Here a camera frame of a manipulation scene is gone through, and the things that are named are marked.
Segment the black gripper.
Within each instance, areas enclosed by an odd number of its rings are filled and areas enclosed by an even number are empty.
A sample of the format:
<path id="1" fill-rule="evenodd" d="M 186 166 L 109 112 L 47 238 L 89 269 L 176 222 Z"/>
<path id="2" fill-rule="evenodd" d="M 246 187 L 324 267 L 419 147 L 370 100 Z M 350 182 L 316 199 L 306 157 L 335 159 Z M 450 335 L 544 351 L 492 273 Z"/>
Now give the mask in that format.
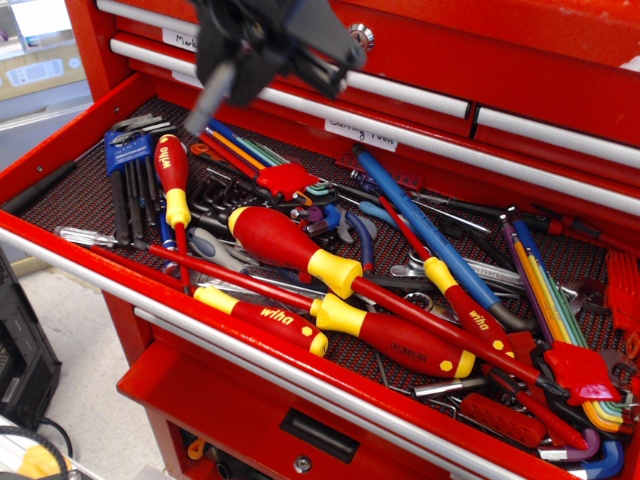
<path id="1" fill-rule="evenodd" d="M 205 85 L 230 61 L 236 68 L 228 102 L 245 107 L 274 77 L 293 74 L 334 98 L 366 54 L 327 1 L 196 1 L 196 75 Z"/>

